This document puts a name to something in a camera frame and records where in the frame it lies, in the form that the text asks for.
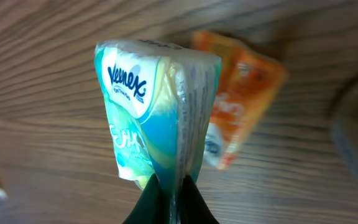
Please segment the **plastic packaging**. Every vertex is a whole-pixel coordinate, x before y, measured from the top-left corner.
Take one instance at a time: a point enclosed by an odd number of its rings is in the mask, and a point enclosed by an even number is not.
[[[185,175],[196,182],[220,58],[151,40],[109,40],[95,50],[119,176],[143,188],[155,172],[178,222]]]
[[[287,72],[281,64],[255,53],[242,42],[210,32],[197,32],[193,48],[222,58],[204,159],[225,170],[273,100]]]

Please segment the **tissue pack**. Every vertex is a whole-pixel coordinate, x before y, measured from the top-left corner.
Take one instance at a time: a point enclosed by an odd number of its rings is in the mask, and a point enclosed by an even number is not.
[[[195,33],[193,48],[222,58],[204,159],[219,170],[226,170],[274,99],[287,71],[239,40],[210,32]]]
[[[155,172],[175,192],[197,180],[220,58],[151,40],[108,40],[95,50],[120,178],[143,188]]]

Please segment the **white label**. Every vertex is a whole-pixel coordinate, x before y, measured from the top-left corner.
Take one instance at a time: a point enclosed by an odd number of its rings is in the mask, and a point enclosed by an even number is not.
[[[204,159],[217,166],[223,155],[224,141],[219,128],[210,123],[205,137]]]
[[[158,58],[106,49],[102,78],[110,100],[121,105],[134,118],[140,118],[153,98]]]
[[[231,124],[240,125],[241,116],[244,114],[245,109],[239,103],[231,103],[226,101],[227,99],[229,99],[229,94],[220,93],[215,98],[214,107],[218,108],[219,111],[234,115],[236,118],[233,121],[231,121]]]

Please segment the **kleenex logo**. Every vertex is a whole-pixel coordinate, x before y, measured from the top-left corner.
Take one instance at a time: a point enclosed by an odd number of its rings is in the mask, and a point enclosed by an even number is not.
[[[108,67],[108,72],[111,80],[111,84],[121,84],[130,90],[134,91],[134,97],[141,103],[143,102],[143,96],[146,94],[146,88],[141,88],[146,85],[146,81],[139,82],[140,66],[135,65],[129,72],[114,65],[114,68]],[[128,100],[129,96],[122,90],[121,86],[115,86],[114,91],[116,93],[123,94]]]

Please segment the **wooden table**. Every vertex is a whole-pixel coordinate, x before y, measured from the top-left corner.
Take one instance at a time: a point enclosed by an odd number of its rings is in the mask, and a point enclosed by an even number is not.
[[[358,75],[358,0],[0,0],[2,223],[121,223],[141,191],[117,166],[93,67],[99,40],[234,34],[291,76],[229,171],[198,187],[221,223],[358,223],[329,109]]]

